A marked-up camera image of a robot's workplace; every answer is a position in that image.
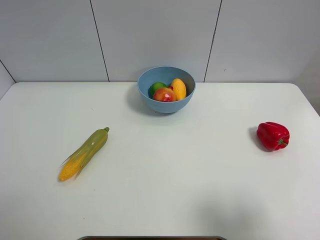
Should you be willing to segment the corn cob with husk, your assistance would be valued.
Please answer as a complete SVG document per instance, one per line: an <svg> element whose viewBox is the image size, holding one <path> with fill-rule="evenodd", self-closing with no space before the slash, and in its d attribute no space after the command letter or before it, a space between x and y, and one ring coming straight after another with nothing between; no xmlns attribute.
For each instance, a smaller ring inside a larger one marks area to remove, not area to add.
<svg viewBox="0 0 320 240"><path fill-rule="evenodd" d="M95 154L106 144L109 131L109 127L96 130L75 152L73 152L62 163L58 181L64 182L72 177L77 178Z"/></svg>

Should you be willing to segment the red apple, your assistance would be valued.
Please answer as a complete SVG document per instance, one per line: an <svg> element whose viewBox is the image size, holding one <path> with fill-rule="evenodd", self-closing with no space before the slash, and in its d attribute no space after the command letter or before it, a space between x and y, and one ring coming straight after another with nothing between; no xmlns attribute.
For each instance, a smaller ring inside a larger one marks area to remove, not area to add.
<svg viewBox="0 0 320 240"><path fill-rule="evenodd" d="M174 91L167 87L157 89L152 98L158 102L175 102L177 100Z"/></svg>

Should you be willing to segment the blue plastic bowl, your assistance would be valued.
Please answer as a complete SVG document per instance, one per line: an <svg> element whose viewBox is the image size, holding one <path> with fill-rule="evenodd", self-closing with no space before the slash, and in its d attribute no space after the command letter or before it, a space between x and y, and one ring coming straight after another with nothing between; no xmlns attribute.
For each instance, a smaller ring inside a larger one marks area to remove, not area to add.
<svg viewBox="0 0 320 240"><path fill-rule="evenodd" d="M149 88L156 82L170 84L174 79L181 79L186 85L186 98L174 102L156 101L150 97ZM196 82L186 71L172 66L158 66L145 71L137 81L137 89L141 99L153 111L162 114L172 114L184 108L191 100Z"/></svg>

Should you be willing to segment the yellow mango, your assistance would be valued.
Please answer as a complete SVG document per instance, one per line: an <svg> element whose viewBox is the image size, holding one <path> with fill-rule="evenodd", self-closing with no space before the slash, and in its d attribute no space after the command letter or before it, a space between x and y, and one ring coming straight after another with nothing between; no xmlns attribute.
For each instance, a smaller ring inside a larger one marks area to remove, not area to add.
<svg viewBox="0 0 320 240"><path fill-rule="evenodd" d="M171 85L170 85L170 89L173 90L175 96L176 96L176 100L180 101L183 100L186 96L187 96L187 88L185 83L179 79L176 78L172 81Z"/></svg>

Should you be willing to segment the red bell pepper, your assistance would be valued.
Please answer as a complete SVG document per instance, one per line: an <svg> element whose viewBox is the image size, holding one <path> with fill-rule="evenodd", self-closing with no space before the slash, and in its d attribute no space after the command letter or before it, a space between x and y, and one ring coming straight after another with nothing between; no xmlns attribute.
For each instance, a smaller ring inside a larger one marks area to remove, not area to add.
<svg viewBox="0 0 320 240"><path fill-rule="evenodd" d="M289 130L276 122L260 123L256 135L262 145L271 152L287 147L290 139Z"/></svg>

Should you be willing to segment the green lime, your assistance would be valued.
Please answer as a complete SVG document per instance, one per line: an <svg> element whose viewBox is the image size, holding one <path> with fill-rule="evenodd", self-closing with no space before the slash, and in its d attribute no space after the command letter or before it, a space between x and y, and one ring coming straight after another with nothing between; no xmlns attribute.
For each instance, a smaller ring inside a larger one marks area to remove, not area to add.
<svg viewBox="0 0 320 240"><path fill-rule="evenodd" d="M168 86L166 84L164 84L163 82L155 82L148 89L149 97L152 99L154 94L155 94L155 92L160 88L168 88Z"/></svg>

